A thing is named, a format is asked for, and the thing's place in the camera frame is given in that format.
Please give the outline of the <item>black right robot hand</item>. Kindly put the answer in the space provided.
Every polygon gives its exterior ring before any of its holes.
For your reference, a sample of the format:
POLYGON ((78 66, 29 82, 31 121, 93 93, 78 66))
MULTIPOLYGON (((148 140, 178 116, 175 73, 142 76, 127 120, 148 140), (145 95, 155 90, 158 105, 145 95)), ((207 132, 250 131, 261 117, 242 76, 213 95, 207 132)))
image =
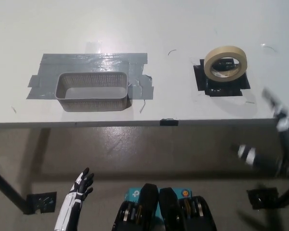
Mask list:
POLYGON ((233 144, 231 150, 247 165, 266 171, 272 176, 289 177, 289 116, 282 102, 269 89, 262 92, 263 98, 273 110, 276 130, 279 134, 283 156, 273 159, 260 153, 256 148, 246 144, 233 144))

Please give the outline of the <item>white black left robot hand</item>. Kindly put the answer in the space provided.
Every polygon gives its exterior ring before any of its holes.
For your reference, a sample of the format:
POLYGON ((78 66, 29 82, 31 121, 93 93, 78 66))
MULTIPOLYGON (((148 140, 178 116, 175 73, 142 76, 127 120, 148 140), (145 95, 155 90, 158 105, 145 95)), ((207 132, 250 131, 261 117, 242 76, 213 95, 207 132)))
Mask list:
POLYGON ((61 206, 54 230, 77 231, 82 204, 86 197, 93 191, 94 173, 85 168, 74 181, 69 193, 61 206))

